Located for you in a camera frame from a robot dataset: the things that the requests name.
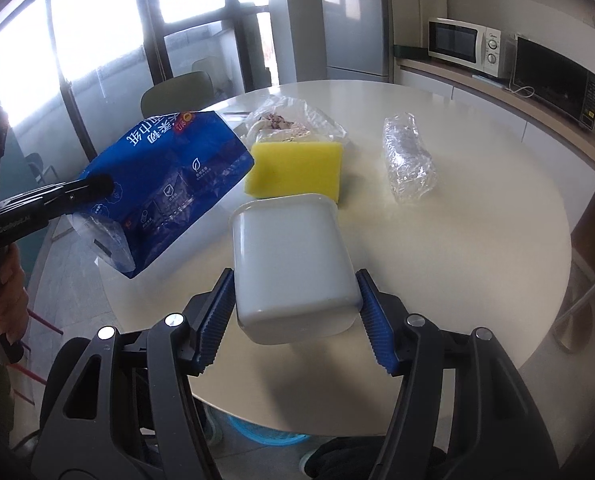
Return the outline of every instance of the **yellow sponge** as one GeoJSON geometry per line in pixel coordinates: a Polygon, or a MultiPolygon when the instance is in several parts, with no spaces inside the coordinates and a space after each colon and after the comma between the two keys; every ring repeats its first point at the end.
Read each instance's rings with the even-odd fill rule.
{"type": "Polygon", "coordinates": [[[339,142],[256,142],[244,190],[255,198],[321,193],[337,202],[342,151],[339,142]]]}

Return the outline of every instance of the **human hand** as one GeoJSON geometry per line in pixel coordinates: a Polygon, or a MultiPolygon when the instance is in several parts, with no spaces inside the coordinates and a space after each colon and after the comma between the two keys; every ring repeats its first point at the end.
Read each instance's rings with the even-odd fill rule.
{"type": "Polygon", "coordinates": [[[28,294],[24,279],[20,250],[16,244],[11,244],[0,267],[0,335],[5,333],[10,343],[20,340],[28,326],[28,294]]]}

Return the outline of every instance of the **refrigerator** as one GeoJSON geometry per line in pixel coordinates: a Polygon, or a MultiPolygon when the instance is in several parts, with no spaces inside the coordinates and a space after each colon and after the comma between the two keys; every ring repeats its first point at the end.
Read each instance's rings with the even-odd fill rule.
{"type": "Polygon", "coordinates": [[[328,79],[392,80],[388,0],[322,0],[328,79]]]}

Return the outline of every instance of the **white cabinet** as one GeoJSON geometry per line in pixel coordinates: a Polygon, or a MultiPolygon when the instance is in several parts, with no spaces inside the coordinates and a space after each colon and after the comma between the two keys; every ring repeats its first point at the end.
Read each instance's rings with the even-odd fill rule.
{"type": "Polygon", "coordinates": [[[527,124],[522,142],[532,150],[555,181],[573,231],[595,193],[595,169],[559,140],[531,123],[527,124]]]}
{"type": "Polygon", "coordinates": [[[466,92],[461,88],[453,89],[453,99],[488,114],[497,123],[503,124],[510,129],[519,140],[522,140],[527,122],[513,112],[491,103],[486,99],[482,99],[478,95],[471,94],[471,92],[466,92]]]}
{"type": "Polygon", "coordinates": [[[413,88],[425,90],[426,92],[431,92],[432,94],[442,95],[444,97],[448,97],[449,99],[453,93],[453,86],[448,83],[444,83],[443,81],[438,81],[432,77],[426,77],[425,75],[416,74],[402,69],[395,71],[395,84],[402,86],[412,86],[413,88]]]}

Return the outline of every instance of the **white plastic container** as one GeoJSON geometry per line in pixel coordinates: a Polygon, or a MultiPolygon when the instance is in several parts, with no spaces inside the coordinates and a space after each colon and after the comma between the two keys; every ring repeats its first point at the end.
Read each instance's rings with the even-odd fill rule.
{"type": "Polygon", "coordinates": [[[255,343],[348,329],[362,299],[337,224],[320,194],[256,200],[232,214],[237,318],[255,343]]]}

